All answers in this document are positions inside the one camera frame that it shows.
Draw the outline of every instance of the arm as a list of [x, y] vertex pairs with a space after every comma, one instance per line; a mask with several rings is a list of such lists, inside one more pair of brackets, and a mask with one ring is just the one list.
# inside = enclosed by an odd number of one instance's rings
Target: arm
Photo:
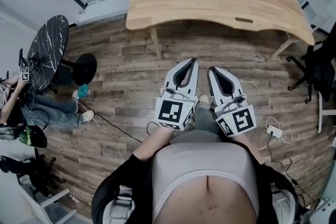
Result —
[[171, 140], [174, 129], [157, 127], [149, 137], [133, 152], [141, 161], [147, 161], [156, 151], [163, 148]]
[[11, 114], [13, 107], [15, 105], [15, 102], [19, 97], [22, 89], [25, 87], [25, 85], [26, 85], [25, 81], [18, 82], [16, 89], [10, 96], [10, 99], [7, 101], [5, 106], [0, 111], [0, 124], [5, 124], [7, 122], [9, 115]]
[[2, 84], [7, 84], [7, 85], [14, 85], [19, 81], [20, 76], [16, 75], [12, 78], [6, 79], [2, 81]]
[[252, 143], [250, 142], [250, 140], [247, 138], [247, 136], [245, 134], [240, 134], [240, 135], [233, 136], [232, 140], [246, 145], [248, 147], [248, 149], [251, 151], [251, 153], [253, 154], [254, 158], [256, 158], [256, 160], [260, 164], [265, 163], [264, 158], [261, 156], [259, 151], [257, 151], [257, 149], [252, 145]]

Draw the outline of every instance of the table leg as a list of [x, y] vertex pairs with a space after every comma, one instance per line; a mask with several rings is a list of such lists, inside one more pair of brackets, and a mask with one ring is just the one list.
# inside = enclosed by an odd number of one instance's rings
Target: table leg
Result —
[[298, 41], [299, 41], [298, 38], [289, 37], [284, 43], [280, 45], [279, 49], [277, 49], [275, 52], [272, 53], [270, 57], [267, 58], [266, 62], [270, 62], [276, 56], [282, 53], [289, 45], [291, 45], [292, 43], [296, 43]]
[[158, 60], [161, 61], [162, 60], [161, 46], [160, 46], [160, 43], [159, 43], [158, 34], [156, 32], [156, 27], [155, 26], [150, 27], [149, 31], [151, 33], [151, 38], [152, 38], [152, 41], [153, 41], [153, 45], [155, 47], [156, 56], [157, 56]]

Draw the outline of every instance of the power adapter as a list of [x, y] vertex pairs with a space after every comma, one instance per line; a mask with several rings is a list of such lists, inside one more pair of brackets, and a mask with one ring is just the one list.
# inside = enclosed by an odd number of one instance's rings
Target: power adapter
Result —
[[277, 138], [281, 138], [281, 135], [282, 135], [282, 130], [272, 126], [272, 125], [269, 125], [267, 127], [267, 130], [266, 130], [266, 133], [270, 134], [270, 135], [273, 135]]

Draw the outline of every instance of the jacket sleeve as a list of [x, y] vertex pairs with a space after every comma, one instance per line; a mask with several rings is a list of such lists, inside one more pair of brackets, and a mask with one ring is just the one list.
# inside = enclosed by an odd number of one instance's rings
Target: jacket sleeve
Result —
[[120, 185], [133, 189], [133, 199], [137, 203], [149, 171], [150, 162], [143, 162], [132, 154], [126, 162], [109, 175], [93, 196], [91, 205], [93, 223], [102, 224], [104, 209], [110, 201], [117, 198]]

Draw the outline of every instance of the black jacket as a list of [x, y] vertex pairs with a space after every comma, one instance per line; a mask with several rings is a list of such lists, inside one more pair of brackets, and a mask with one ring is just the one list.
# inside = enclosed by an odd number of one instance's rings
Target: black jacket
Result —
[[[221, 136], [223, 142], [234, 143], [243, 147], [250, 154], [256, 173], [256, 181], [259, 197], [258, 224], [278, 224], [278, 219], [272, 205], [272, 192], [270, 184], [282, 190], [291, 192], [298, 205], [298, 197], [295, 190], [281, 173], [273, 168], [260, 165], [258, 161], [244, 144], [232, 141]], [[119, 186], [127, 186], [133, 189], [133, 200], [135, 209], [127, 221], [127, 224], [142, 223], [151, 224], [153, 212], [153, 189], [152, 189], [152, 163], [154, 156], [147, 162], [139, 160], [132, 155], [124, 164], [107, 177], [98, 187], [94, 194], [91, 205], [91, 216], [94, 224], [102, 224], [102, 217], [105, 206], [115, 200], [119, 194]]]

